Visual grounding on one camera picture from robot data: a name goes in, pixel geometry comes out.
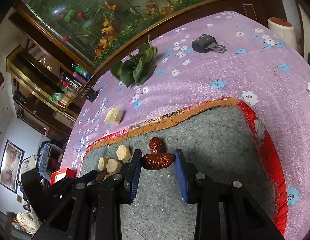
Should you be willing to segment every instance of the box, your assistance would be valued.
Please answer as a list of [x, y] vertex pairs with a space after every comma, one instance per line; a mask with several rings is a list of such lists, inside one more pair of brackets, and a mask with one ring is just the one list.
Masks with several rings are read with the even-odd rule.
[[50, 177], [50, 186], [53, 185], [55, 182], [65, 178], [65, 177], [75, 178], [76, 172], [69, 169], [69, 168], [63, 168], [59, 171], [55, 171]]

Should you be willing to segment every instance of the floral tablecloth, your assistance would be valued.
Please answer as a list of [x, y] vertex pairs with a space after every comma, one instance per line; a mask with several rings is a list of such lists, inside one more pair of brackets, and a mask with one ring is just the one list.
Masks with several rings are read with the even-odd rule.
[[[227, 51], [194, 52], [191, 42], [202, 34]], [[61, 166], [78, 171], [87, 147], [109, 134], [201, 101], [238, 97], [263, 122], [281, 161], [285, 239], [303, 239], [310, 228], [310, 66], [269, 29], [233, 11], [180, 26], [152, 44], [157, 67], [144, 85], [126, 88], [110, 72], [98, 80], [98, 98], [85, 103]], [[112, 107], [124, 111], [118, 126], [104, 123]]]

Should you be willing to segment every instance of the aquarium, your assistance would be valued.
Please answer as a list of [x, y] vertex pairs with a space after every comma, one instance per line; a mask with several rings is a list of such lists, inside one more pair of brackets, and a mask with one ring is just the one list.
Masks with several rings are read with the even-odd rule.
[[32, 17], [96, 69], [152, 24], [204, 0], [30, 0]]

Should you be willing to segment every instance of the picture frame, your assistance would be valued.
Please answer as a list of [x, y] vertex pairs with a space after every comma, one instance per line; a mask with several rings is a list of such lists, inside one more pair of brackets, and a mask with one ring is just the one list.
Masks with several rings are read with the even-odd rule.
[[2, 155], [0, 184], [17, 194], [17, 180], [25, 151], [7, 140]]

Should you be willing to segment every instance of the sugarcane piece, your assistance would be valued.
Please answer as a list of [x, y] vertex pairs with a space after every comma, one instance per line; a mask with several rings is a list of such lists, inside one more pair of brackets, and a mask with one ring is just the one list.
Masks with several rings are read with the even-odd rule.
[[122, 168], [122, 164], [115, 159], [110, 159], [106, 165], [106, 170], [110, 174], [119, 173], [120, 169]]
[[100, 173], [96, 176], [96, 182], [97, 183], [102, 183], [105, 179], [106, 174], [105, 173]]
[[106, 170], [106, 165], [108, 163], [108, 158], [107, 157], [101, 157], [99, 159], [99, 162], [98, 162], [98, 170], [99, 171], [105, 171]]
[[131, 157], [129, 148], [125, 145], [120, 145], [116, 151], [116, 154], [118, 159], [123, 162], [127, 162]]
[[107, 178], [110, 177], [110, 176], [112, 176], [112, 174], [107, 174], [107, 175], [105, 176], [104, 180], [107, 179]]
[[117, 108], [112, 108], [108, 111], [105, 117], [105, 123], [118, 125], [122, 119], [123, 112]]

